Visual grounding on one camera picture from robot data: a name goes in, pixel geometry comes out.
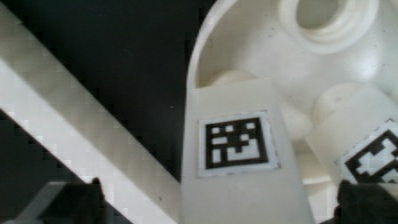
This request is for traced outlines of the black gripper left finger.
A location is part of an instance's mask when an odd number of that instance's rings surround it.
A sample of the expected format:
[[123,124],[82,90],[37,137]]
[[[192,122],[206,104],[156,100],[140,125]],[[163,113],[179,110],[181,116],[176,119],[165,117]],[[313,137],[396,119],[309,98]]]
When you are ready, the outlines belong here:
[[50,182],[11,224],[107,224],[108,209],[99,179]]

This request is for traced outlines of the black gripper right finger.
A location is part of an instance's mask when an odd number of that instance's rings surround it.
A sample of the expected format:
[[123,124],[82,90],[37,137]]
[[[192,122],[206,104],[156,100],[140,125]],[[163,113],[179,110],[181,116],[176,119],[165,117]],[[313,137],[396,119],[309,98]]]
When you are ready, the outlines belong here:
[[398,184],[341,182],[332,224],[398,224]]

